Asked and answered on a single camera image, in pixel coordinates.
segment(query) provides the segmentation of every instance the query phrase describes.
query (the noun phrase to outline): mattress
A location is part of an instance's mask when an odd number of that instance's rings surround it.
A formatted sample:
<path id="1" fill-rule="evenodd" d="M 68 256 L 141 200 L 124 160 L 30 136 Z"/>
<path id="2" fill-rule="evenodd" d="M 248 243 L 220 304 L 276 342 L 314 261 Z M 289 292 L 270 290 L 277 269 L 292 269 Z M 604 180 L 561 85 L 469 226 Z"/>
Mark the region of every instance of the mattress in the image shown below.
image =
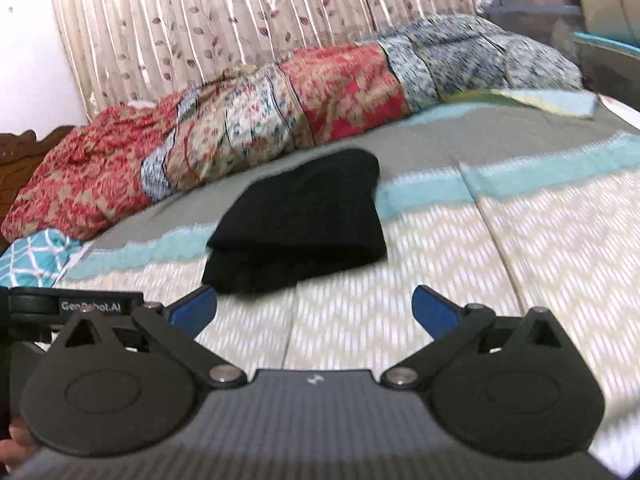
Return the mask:
<path id="1" fill-rule="evenodd" d="M 358 146 L 380 162 L 376 208 L 388 259 L 251 300 L 221 296 L 197 341 L 250 376 L 258 368 L 377 375 L 431 340 L 412 317 L 417 285 L 504 316 L 544 305 L 603 389 L 602 435 L 615 433 L 640 406 L 639 132 L 602 106 L 589 119 L 527 107 L 456 110 L 171 197 L 96 238 L 57 286 L 141 290 L 169 304 L 200 285 L 204 243 L 249 183 Z"/>

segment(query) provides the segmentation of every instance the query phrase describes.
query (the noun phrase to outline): floral fabric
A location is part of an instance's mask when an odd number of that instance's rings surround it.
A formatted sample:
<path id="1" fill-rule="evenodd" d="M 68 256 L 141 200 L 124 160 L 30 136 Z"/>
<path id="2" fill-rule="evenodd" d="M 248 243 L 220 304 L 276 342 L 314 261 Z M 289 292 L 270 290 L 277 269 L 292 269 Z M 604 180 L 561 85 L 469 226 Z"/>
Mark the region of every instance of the floral fabric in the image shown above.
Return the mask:
<path id="1" fill-rule="evenodd" d="M 2 222 L 13 241 L 55 228 L 88 240 L 151 204 L 142 189 L 140 162 L 175 126 L 183 92 L 156 108 L 116 106 L 71 131 L 36 168 Z"/>
<path id="2" fill-rule="evenodd" d="M 296 89 L 316 145 L 409 112 L 402 85 L 377 43 L 309 49 L 280 67 Z"/>
<path id="3" fill-rule="evenodd" d="M 2 224 L 87 240 L 152 202 L 467 91 L 580 88 L 554 49 L 473 16 L 432 16 L 364 44 L 241 66 L 157 108 L 113 107 L 51 150 Z"/>

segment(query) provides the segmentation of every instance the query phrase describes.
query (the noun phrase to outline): floral curtain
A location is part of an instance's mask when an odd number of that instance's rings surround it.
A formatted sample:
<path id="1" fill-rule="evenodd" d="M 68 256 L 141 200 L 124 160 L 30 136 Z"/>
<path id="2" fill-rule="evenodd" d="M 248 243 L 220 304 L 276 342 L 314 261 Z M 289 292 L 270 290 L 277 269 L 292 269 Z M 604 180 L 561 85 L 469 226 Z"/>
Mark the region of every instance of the floral curtain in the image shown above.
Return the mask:
<path id="1" fill-rule="evenodd" d="M 225 68 L 292 49 L 360 40 L 472 0 L 54 0 L 89 117 L 157 100 Z"/>

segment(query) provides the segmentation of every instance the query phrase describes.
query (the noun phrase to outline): blue patterned pillow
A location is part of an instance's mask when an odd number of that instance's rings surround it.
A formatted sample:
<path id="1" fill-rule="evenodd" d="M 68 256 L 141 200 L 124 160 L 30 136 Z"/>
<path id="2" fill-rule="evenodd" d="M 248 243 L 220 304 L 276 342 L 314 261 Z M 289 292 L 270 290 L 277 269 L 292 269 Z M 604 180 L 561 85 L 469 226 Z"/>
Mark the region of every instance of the blue patterned pillow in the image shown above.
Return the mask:
<path id="1" fill-rule="evenodd" d="M 57 229 L 19 238 L 0 256 L 0 285 L 51 286 L 82 242 Z"/>

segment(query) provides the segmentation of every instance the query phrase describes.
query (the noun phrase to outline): human hand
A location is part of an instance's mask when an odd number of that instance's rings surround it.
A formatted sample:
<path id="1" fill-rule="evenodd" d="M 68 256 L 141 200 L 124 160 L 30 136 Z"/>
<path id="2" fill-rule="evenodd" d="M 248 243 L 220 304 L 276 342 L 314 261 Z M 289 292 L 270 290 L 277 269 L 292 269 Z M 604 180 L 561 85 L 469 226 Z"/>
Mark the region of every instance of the human hand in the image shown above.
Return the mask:
<path id="1" fill-rule="evenodd" d="M 11 421 L 9 435 L 10 440 L 0 440 L 0 463 L 6 466 L 7 471 L 18 467 L 38 450 L 19 416 Z"/>

